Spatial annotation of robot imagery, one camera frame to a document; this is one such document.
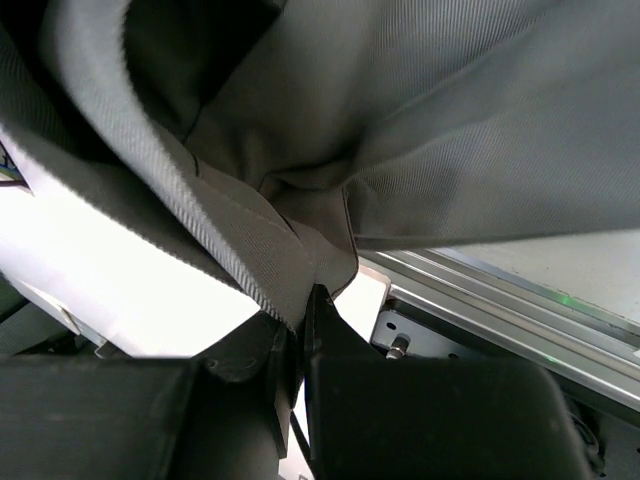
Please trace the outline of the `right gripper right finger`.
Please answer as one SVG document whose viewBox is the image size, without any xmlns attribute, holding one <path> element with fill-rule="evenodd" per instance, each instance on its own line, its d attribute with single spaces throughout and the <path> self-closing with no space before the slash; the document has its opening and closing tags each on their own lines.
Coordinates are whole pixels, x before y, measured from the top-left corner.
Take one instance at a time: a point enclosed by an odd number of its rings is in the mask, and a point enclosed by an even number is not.
<svg viewBox="0 0 640 480">
<path fill-rule="evenodd" d="M 318 479 L 588 479 L 563 396 L 519 360 L 391 360 L 315 285 L 305 403 Z"/>
</svg>

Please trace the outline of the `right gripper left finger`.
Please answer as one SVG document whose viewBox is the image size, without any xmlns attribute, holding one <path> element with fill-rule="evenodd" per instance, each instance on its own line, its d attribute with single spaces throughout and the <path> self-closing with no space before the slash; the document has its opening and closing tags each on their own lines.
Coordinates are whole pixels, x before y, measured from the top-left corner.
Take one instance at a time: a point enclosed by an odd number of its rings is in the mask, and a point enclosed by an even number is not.
<svg viewBox="0 0 640 480">
<path fill-rule="evenodd" d="M 254 315 L 190 359 L 19 355 L 1 362 L 5 479 L 274 479 L 295 341 Z"/>
</svg>

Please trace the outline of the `grey pleated skirt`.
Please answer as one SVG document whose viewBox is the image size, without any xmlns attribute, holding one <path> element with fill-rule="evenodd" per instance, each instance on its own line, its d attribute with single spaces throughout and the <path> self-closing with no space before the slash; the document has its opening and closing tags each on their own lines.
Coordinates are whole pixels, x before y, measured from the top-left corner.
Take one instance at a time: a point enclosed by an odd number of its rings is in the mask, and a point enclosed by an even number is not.
<svg viewBox="0 0 640 480">
<path fill-rule="evenodd" d="M 639 224 L 635 1 L 5 1 L 1 143 L 291 326 L 362 250 Z"/>
</svg>

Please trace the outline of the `aluminium front table rail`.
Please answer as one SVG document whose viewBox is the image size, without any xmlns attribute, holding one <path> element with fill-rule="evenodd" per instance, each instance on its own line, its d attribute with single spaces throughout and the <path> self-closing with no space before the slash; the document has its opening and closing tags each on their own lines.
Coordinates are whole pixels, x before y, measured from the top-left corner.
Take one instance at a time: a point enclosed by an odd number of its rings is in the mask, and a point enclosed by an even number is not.
<svg viewBox="0 0 640 480">
<path fill-rule="evenodd" d="M 390 296 L 632 410 L 639 408 L 639 329 L 562 293 L 450 250 L 368 252 Z"/>
</svg>

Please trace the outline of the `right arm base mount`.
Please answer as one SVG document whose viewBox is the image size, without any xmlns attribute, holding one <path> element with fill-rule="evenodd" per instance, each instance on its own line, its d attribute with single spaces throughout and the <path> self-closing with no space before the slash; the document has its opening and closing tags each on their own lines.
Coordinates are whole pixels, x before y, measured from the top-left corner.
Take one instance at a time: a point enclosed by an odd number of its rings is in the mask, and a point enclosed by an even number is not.
<svg viewBox="0 0 640 480">
<path fill-rule="evenodd" d="M 401 357 L 450 360 L 517 359 L 519 356 L 420 310 L 379 313 L 369 343 Z M 639 414 L 558 373 L 552 377 L 588 451 L 595 479 L 639 477 Z"/>
</svg>

